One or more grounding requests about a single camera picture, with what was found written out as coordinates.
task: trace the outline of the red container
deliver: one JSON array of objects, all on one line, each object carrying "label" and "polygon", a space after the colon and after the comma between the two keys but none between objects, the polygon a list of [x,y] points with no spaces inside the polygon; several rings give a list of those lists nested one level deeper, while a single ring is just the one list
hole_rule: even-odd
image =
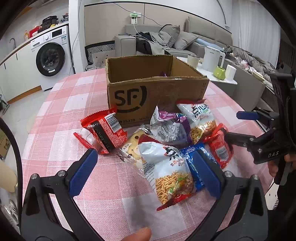
[{"label": "red container", "polygon": [[38,29],[40,28],[40,26],[37,26],[36,28],[33,28],[32,30],[29,31],[29,38],[32,38],[32,34],[35,33],[36,31],[38,31]]}]

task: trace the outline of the washing machine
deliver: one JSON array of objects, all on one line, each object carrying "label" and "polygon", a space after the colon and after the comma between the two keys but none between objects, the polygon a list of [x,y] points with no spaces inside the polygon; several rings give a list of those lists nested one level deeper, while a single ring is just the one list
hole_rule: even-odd
[{"label": "washing machine", "polygon": [[31,41],[36,59],[36,71],[42,90],[52,88],[58,81],[74,74],[72,53],[67,25],[46,32]]}]

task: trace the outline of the blue gripper pad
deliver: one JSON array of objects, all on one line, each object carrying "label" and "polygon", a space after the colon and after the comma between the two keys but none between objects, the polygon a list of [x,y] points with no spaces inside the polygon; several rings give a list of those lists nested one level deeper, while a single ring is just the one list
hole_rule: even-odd
[{"label": "blue gripper pad", "polygon": [[255,121],[259,119],[259,115],[254,111],[238,111],[237,118],[239,120],[251,120]]},{"label": "blue gripper pad", "polygon": [[193,163],[210,195],[218,199],[221,194],[220,180],[197,151],[193,154]]},{"label": "blue gripper pad", "polygon": [[96,150],[92,149],[87,156],[85,156],[86,154],[87,152],[82,157],[84,158],[84,161],[72,176],[68,184],[68,190],[71,197],[78,196],[80,194],[89,175],[98,162],[98,152]]}]

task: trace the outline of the kettle handle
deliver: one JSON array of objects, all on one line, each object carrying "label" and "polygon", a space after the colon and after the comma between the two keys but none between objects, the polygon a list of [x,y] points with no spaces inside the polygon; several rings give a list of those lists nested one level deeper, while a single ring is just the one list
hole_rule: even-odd
[{"label": "kettle handle", "polygon": [[224,59],[225,59],[225,53],[220,51],[220,55],[219,55],[219,57],[220,57],[220,56],[222,56],[222,61],[221,61],[220,67],[223,68]]}]

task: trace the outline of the table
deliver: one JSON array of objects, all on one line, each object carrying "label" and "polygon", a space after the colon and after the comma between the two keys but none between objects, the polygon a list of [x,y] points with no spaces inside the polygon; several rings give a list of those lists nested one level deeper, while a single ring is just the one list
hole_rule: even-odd
[{"label": "table", "polygon": [[[177,58],[187,63],[187,58],[185,57],[177,57]],[[216,86],[222,89],[228,96],[231,97],[233,95],[237,87],[237,82],[235,80],[228,80],[228,79],[220,80],[213,75],[213,72],[204,70],[202,68],[201,63],[198,63],[196,70],[201,74],[207,76],[210,81],[212,81]]]},{"label": "table", "polygon": [[[205,98],[217,122],[223,122],[229,131],[261,135],[255,122],[236,118],[242,108],[211,82]],[[107,108],[105,69],[71,75],[53,87],[38,112],[22,155],[23,195],[33,173],[41,177],[55,175],[82,157],[86,149],[73,135],[82,129],[79,120]],[[266,163],[254,165],[251,154],[242,147],[234,147],[234,157],[224,170],[241,177],[257,174],[265,191],[272,181]],[[51,198],[62,225],[70,229],[56,198]],[[99,155],[81,194],[74,200],[107,241],[120,240],[145,226],[152,229],[151,240],[185,240],[215,202],[202,190],[185,202],[156,212],[160,202],[149,183],[114,154]],[[228,225],[237,201],[238,197],[221,228]]]}]

